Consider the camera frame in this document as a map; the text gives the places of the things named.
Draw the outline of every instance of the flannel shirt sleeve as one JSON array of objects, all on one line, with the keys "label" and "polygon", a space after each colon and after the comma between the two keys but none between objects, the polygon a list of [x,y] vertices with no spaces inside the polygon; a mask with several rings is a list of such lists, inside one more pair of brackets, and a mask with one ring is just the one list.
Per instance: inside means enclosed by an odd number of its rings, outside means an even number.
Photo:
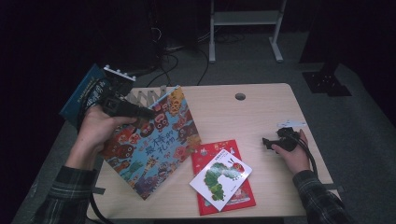
[{"label": "flannel shirt sleeve", "polygon": [[63,166],[31,223],[85,223],[95,171]]},{"label": "flannel shirt sleeve", "polygon": [[312,171],[298,173],[293,183],[299,192],[308,223],[356,223],[341,200],[327,191]]}]

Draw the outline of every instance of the dark background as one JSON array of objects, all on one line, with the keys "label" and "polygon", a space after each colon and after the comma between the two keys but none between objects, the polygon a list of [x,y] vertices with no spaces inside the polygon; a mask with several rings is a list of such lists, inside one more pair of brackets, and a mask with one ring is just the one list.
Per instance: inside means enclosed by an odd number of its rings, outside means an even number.
[{"label": "dark background", "polygon": [[[12,220],[34,182],[64,123],[58,113],[92,64],[144,73],[159,65],[167,38],[196,47],[196,37],[209,28],[209,1],[197,2],[1,2],[4,222]],[[278,7],[275,0],[218,2],[218,9]],[[281,32],[310,31],[301,63],[337,57],[396,124],[394,8],[387,0],[289,1]],[[151,27],[163,31],[158,44]]]}]

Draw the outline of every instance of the children's book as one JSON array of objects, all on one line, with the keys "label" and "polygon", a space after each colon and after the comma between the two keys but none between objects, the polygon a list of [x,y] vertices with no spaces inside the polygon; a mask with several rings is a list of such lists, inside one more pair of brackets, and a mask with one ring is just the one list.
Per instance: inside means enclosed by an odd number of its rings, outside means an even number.
[{"label": "children's book", "polygon": [[[221,150],[227,150],[236,158],[241,160],[239,149],[235,140],[210,143],[200,145],[198,149],[191,154],[194,174],[200,173],[206,165],[212,161]],[[219,210],[210,203],[203,195],[197,193],[199,212],[201,216],[217,213]],[[255,206],[256,201],[253,196],[248,179],[236,190],[231,199],[226,202],[221,212],[231,211],[234,209]]]},{"label": "children's book", "polygon": [[256,205],[251,168],[240,160],[235,140],[200,145],[191,158],[201,216]]},{"label": "children's book", "polygon": [[81,105],[89,107],[96,104],[100,100],[100,93],[109,86],[105,77],[105,73],[94,64],[59,113],[75,128],[78,126]]},{"label": "children's book", "polygon": [[119,127],[100,153],[144,200],[201,144],[181,87],[149,108],[153,120]]}]

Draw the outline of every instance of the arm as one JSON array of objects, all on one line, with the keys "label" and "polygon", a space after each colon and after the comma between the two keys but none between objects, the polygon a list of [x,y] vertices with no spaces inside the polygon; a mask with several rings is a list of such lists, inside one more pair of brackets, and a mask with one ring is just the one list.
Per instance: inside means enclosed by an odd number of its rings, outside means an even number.
[{"label": "arm", "polygon": [[[303,130],[300,130],[300,136],[307,143]],[[309,159],[300,146],[292,152],[277,145],[272,145],[272,148],[282,156],[294,174],[293,182],[305,208],[308,223],[354,222],[343,203],[337,196],[327,191],[310,170]]]},{"label": "arm", "polygon": [[31,222],[85,223],[96,175],[92,170],[95,157],[117,126],[135,121],[135,118],[111,118],[99,105],[89,108],[65,165]]}]

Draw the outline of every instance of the metal shelf frame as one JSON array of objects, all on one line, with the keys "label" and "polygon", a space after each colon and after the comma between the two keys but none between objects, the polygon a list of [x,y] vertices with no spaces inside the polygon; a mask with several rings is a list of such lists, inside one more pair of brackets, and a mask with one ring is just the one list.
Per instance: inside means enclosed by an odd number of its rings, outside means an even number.
[{"label": "metal shelf frame", "polygon": [[215,1],[211,1],[210,7],[210,42],[209,42],[209,61],[216,61],[215,50],[215,26],[217,25],[275,25],[274,35],[269,37],[271,48],[274,52],[276,61],[283,62],[282,54],[277,45],[280,25],[282,24],[287,0],[282,0],[279,10],[267,11],[226,11],[215,12]]}]

